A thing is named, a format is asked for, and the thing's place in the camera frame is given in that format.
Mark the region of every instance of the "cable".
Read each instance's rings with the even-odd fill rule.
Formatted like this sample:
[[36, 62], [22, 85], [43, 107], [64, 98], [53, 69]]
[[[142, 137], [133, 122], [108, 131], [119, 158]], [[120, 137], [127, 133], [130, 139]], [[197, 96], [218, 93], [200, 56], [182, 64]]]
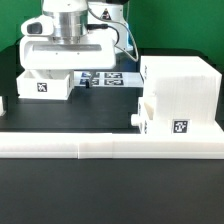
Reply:
[[111, 28], [114, 31], [116, 31], [116, 33], [117, 33], [117, 41], [114, 45], [116, 47], [116, 44], [120, 40], [120, 34], [116, 28], [114, 28], [113, 26], [109, 26], [108, 24], [105, 24], [105, 23], [103, 23], [103, 24], [87, 24], [87, 30], [107, 29], [107, 28]]
[[129, 20], [129, 11], [130, 11], [130, 2], [128, 2], [127, 4], [126, 23], [128, 23]]
[[108, 25], [108, 28], [111, 28], [112, 30], [114, 30], [117, 33], [117, 41], [116, 41], [116, 43], [114, 45], [116, 47], [116, 45], [118, 44], [118, 42], [120, 40], [120, 34], [119, 34], [118, 30], [116, 28], [114, 28], [113, 26], [109, 26]]
[[139, 59], [139, 56], [138, 56], [138, 49], [137, 49], [137, 46], [136, 46], [136, 43], [135, 43], [135, 40], [134, 40], [134, 37], [132, 36], [132, 33], [131, 31], [123, 24], [123, 23], [120, 23], [120, 22], [117, 22], [117, 21], [113, 21], [113, 20], [104, 20], [104, 19], [101, 19], [100, 17], [98, 17], [97, 15], [95, 15], [95, 13], [93, 13], [92, 9], [89, 8], [89, 4], [88, 4], [88, 1], [86, 0], [86, 4], [87, 4], [87, 8], [88, 8], [88, 11], [90, 12], [90, 14], [95, 18], [95, 19], [98, 19], [102, 22], [106, 22], [106, 23], [115, 23], [115, 24], [119, 24], [121, 26], [123, 26], [128, 34], [130, 35], [130, 38], [132, 40], [132, 43], [133, 43], [133, 47], [135, 49], [135, 54], [136, 54], [136, 58], [134, 58], [132, 55], [130, 55], [127, 51], [125, 51], [124, 49], [118, 47], [118, 46], [115, 46], [116, 48], [118, 48], [119, 50], [121, 50], [122, 52], [124, 52], [129, 58], [131, 58], [131, 60], [133, 60], [134, 62], [137, 62], [138, 59]]

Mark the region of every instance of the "white container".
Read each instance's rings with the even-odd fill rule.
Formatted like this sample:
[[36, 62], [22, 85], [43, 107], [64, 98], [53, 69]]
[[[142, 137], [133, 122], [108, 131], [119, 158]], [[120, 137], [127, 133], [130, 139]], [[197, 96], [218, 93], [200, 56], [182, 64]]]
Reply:
[[67, 100], [74, 87], [72, 71], [51, 71], [49, 76], [42, 73], [38, 77], [37, 71], [26, 70], [16, 81], [19, 98], [27, 99]]
[[215, 115], [221, 74], [208, 63], [199, 57], [142, 56], [140, 72], [144, 91], [139, 107], [145, 110], [139, 115], [144, 120], [141, 133], [220, 132]]

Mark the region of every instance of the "white cable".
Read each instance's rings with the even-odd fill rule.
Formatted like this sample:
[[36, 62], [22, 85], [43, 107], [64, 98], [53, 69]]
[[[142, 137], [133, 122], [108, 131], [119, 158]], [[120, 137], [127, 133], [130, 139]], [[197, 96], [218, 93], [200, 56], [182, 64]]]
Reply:
[[100, 21], [102, 21], [102, 22], [106, 22], [106, 23], [116, 23], [116, 24], [119, 24], [119, 25], [123, 26], [123, 27], [127, 30], [128, 34], [130, 35], [130, 38], [131, 38], [131, 40], [132, 40], [133, 47], [134, 47], [134, 49], [135, 49], [136, 58], [134, 58], [132, 55], [130, 55], [130, 54], [129, 54], [127, 51], [125, 51], [124, 49], [122, 49], [122, 48], [120, 48], [120, 47], [118, 47], [118, 46], [115, 46], [115, 47], [118, 48], [119, 50], [121, 50], [122, 52], [124, 52], [128, 57], [131, 58], [131, 60], [133, 60], [134, 62], [137, 62], [138, 59], [139, 59], [139, 56], [138, 56], [138, 49], [137, 49], [137, 46], [136, 46], [136, 43], [135, 43], [134, 37], [132, 36], [131, 31], [130, 31], [130, 30], [129, 30], [123, 23], [120, 23], [120, 22], [117, 22], [117, 21], [113, 21], [113, 20], [105, 20], [105, 19], [101, 19], [101, 18], [98, 17], [95, 13], [93, 13], [92, 9], [89, 8], [89, 4], [88, 4], [88, 1], [87, 1], [87, 0], [86, 0], [86, 4], [87, 4], [88, 11], [90, 12], [90, 14], [91, 14], [94, 18], [96, 18], [96, 19], [98, 19], [98, 20], [100, 20]]
[[126, 22], [128, 23], [129, 20], [129, 11], [130, 11], [130, 2], [127, 4], [127, 13], [126, 13]]

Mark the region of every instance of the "white plastic part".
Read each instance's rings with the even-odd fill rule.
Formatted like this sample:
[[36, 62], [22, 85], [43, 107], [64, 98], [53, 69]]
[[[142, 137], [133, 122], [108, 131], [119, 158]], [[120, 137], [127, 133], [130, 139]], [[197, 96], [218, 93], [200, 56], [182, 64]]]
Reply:
[[0, 158], [224, 159], [224, 134], [0, 133]]
[[[34, 70], [111, 69], [115, 66], [114, 43], [107, 34], [102, 31], [89, 33], [80, 38], [77, 47], [84, 45], [85, 50], [72, 50], [72, 46], [53, 45], [48, 37], [25, 36], [20, 43], [21, 65]], [[99, 45], [101, 50], [88, 50], [90, 45]]]
[[139, 126], [141, 123], [140, 116], [138, 114], [131, 115], [131, 125], [132, 126]]
[[0, 96], [0, 116], [4, 115], [4, 108], [3, 108], [3, 99], [2, 96]]
[[144, 78], [141, 133], [219, 131], [215, 114], [221, 74], [209, 64], [199, 57], [142, 56], [140, 71]]
[[77, 158], [70, 134], [0, 133], [0, 158]]
[[[118, 4], [106, 4], [106, 3], [102, 3], [102, 2], [89, 2], [89, 8], [92, 10], [92, 12], [100, 17], [100, 18], [104, 18], [105, 19], [105, 13], [108, 12], [108, 25], [116, 28], [119, 32], [120, 35], [120, 40], [117, 44], [117, 46], [119, 46], [120, 48], [126, 50], [126, 51], [132, 51], [133, 50], [133, 46], [129, 44], [129, 35], [127, 30], [117, 24], [117, 23], [110, 23], [110, 20], [116, 21], [116, 22], [120, 22], [124, 25], [126, 25], [126, 27], [128, 27], [128, 23], [124, 20], [123, 17], [123, 5], [118, 5]], [[88, 14], [88, 23], [89, 24], [102, 24], [104, 22], [97, 20], [96, 18], [94, 18], [90, 13]], [[106, 30], [110, 36], [113, 38], [113, 40], [116, 42], [117, 40], [117, 34], [114, 30], [112, 29], [107, 29]], [[116, 53], [120, 53], [121, 51], [119, 49], [115, 49]]]
[[74, 72], [25, 70], [16, 81], [19, 98], [67, 100], [74, 88]]
[[42, 33], [38, 34], [38, 36], [50, 36], [54, 32], [54, 26], [52, 22], [52, 18], [49, 16], [41, 15], [37, 18], [32, 18], [24, 22], [21, 26], [21, 31], [23, 35], [26, 36], [35, 36], [36, 34], [30, 34], [27, 31], [27, 26], [33, 23], [40, 23], [42, 25]]
[[44, 0], [42, 5], [46, 12], [79, 12], [87, 10], [86, 0]]

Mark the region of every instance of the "black table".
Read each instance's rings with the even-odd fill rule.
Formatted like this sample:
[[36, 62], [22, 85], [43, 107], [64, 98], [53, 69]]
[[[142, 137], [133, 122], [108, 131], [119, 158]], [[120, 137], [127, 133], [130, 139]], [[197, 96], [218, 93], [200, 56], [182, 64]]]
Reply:
[[[140, 49], [140, 54], [205, 58], [186, 50]], [[0, 95], [8, 98], [1, 131], [137, 133], [129, 116], [137, 109], [139, 89], [77, 88], [67, 102], [18, 100], [15, 78], [22, 69], [14, 46], [0, 54], [0, 65]], [[138, 66], [120, 56], [115, 70]], [[111, 94], [116, 99], [110, 109], [97, 106]], [[220, 94], [217, 121], [223, 124], [223, 86]], [[0, 167], [3, 224], [224, 223], [223, 160], [1, 159]]]

